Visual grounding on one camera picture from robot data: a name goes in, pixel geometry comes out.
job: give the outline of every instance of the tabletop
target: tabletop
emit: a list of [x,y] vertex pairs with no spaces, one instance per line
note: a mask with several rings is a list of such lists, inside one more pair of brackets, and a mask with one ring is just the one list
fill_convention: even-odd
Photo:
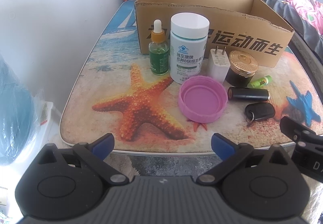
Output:
[[[204,59],[201,75],[206,64]],[[189,121],[178,108],[180,84],[169,74],[154,75],[149,55],[140,53],[134,0],[130,0],[113,16],[86,60],[65,106],[60,134],[67,144],[76,144],[91,143],[111,132],[114,151],[134,155],[212,154],[215,132],[256,148],[290,143],[279,129],[283,116],[322,134],[322,103],[288,48],[275,68],[259,67],[253,80],[266,75],[272,77],[264,88],[270,91],[269,102],[276,110],[273,118],[248,125],[244,108],[251,102],[229,101],[215,122]]]

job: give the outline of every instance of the blue logo on bottle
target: blue logo on bottle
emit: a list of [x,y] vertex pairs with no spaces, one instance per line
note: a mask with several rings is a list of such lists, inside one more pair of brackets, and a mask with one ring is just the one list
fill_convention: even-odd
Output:
[[188,55],[188,48],[186,46],[179,46],[178,47],[178,52]]

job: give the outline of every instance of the metal ring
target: metal ring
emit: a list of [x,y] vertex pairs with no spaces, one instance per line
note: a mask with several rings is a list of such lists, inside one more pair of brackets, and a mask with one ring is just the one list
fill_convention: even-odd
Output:
[[251,122],[253,122],[253,120],[255,119],[255,114],[254,114],[252,111],[249,111],[249,112],[252,114],[252,120],[248,121],[247,115],[245,116],[245,120],[246,120],[248,123],[251,123]]

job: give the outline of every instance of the white charger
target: white charger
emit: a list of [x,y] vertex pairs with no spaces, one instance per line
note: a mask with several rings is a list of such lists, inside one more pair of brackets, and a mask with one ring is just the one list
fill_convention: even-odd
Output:
[[222,52],[219,50],[219,46],[216,46],[216,49],[211,49],[207,64],[207,76],[215,79],[221,84],[223,84],[230,68],[230,61],[225,51],[226,49],[227,48],[224,47]]

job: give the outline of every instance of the round pink cap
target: round pink cap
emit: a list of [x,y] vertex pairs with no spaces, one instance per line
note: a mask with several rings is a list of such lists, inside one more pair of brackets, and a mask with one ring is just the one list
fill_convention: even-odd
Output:
[[208,76],[193,76],[180,87],[178,106],[188,119],[209,123],[217,120],[228,102],[221,83]]

